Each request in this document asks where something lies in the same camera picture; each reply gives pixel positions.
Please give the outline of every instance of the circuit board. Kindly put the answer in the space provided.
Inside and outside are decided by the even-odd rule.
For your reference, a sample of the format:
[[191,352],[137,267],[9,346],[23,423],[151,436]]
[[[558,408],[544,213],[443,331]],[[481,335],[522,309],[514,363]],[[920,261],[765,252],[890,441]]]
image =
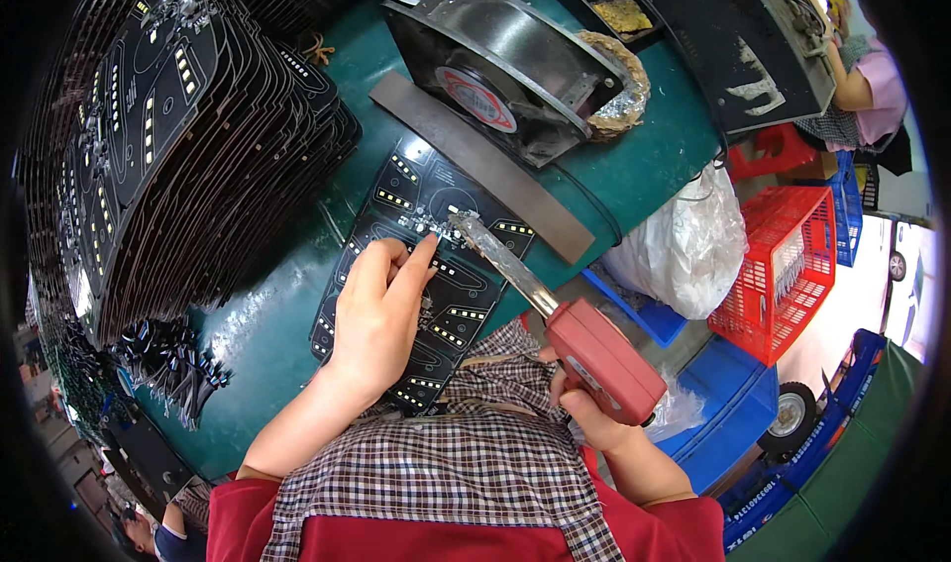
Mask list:
[[412,251],[434,232],[440,238],[433,258],[437,271],[423,290],[420,330],[406,371],[384,396],[406,413],[434,413],[434,402],[506,287],[449,223],[451,213],[464,211],[479,213],[493,234],[524,258],[533,230],[419,137],[408,133],[397,142],[380,166],[317,308],[310,347],[318,366],[333,353],[337,297],[360,253],[380,238],[396,238]]

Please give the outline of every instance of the white plastic bag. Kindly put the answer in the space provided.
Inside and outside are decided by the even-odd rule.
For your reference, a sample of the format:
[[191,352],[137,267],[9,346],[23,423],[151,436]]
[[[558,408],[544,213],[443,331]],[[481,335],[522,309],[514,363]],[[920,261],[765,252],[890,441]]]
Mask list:
[[748,249],[740,203],[725,168],[700,178],[601,258],[617,283],[648,294],[684,318],[707,318],[727,296]]
[[650,442],[660,442],[675,437],[684,430],[694,428],[706,421],[704,419],[705,400],[694,391],[684,389],[683,385],[666,371],[661,378],[667,382],[667,392],[654,406],[654,420],[644,429]]

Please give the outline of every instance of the green table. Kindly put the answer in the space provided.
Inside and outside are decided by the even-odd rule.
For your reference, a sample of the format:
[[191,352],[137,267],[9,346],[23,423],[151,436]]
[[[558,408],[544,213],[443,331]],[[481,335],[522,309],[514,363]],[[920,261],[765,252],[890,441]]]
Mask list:
[[[367,96],[388,70],[409,75],[382,19],[380,1],[367,0],[326,33],[327,44],[337,48],[326,72],[363,125],[360,149],[293,229],[276,230],[279,246],[266,255],[260,279],[199,321],[203,346],[234,371],[232,383],[208,401],[195,433],[165,418],[148,391],[138,393],[172,447],[205,477],[237,469],[258,430],[314,373],[308,335],[320,296],[367,185],[407,130]],[[581,28],[555,0],[524,1],[571,32]],[[644,125],[614,142],[577,148],[558,161],[601,199],[624,231],[670,199],[719,145],[702,97],[667,43],[639,56],[651,84]],[[538,179],[596,236],[574,266],[567,266],[544,243],[531,249],[526,263],[542,282],[557,287],[604,253],[614,238],[609,223],[571,181],[553,169],[544,169]],[[506,292],[486,332],[526,308],[517,292]]]

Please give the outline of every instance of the cart wheel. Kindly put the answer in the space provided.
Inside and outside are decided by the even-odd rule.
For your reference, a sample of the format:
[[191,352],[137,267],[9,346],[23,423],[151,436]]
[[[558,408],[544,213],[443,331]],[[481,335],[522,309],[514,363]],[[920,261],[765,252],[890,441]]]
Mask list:
[[904,257],[899,252],[892,252],[888,258],[888,277],[893,282],[900,282],[904,279],[904,274],[908,271],[908,266],[904,262]]
[[779,409],[766,434],[756,443],[767,454],[778,456],[799,449],[815,427],[816,398],[802,382],[784,382],[779,388]]

